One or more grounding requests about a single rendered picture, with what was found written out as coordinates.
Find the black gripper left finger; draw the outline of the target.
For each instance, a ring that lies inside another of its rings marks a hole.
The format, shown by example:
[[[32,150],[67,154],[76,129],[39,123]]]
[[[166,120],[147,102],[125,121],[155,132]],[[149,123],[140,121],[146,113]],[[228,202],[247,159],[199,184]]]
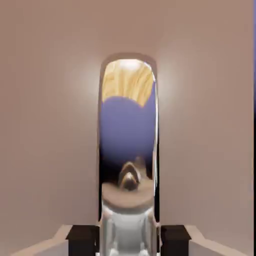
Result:
[[[23,248],[10,256],[100,256],[87,226],[61,225],[52,238]]]

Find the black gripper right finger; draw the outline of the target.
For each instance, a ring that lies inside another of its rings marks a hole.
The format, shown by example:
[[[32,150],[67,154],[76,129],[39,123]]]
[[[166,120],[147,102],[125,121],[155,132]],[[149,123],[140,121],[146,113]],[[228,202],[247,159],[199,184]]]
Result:
[[[243,253],[203,236],[194,225],[163,225],[159,256],[243,256]]]

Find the beige painted cabinet door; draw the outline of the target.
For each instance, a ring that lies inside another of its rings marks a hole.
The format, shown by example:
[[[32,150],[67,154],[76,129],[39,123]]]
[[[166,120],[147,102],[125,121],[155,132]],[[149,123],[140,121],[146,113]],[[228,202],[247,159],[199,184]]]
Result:
[[[253,255],[254,0],[0,0],[0,256],[98,217],[101,64],[156,62],[160,220]]]

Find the shiny curved metal handle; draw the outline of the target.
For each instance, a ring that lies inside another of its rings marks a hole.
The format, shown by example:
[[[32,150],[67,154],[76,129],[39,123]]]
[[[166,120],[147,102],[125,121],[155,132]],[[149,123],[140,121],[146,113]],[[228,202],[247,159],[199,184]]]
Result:
[[[159,253],[156,62],[121,52],[104,60],[98,98],[100,256]]]

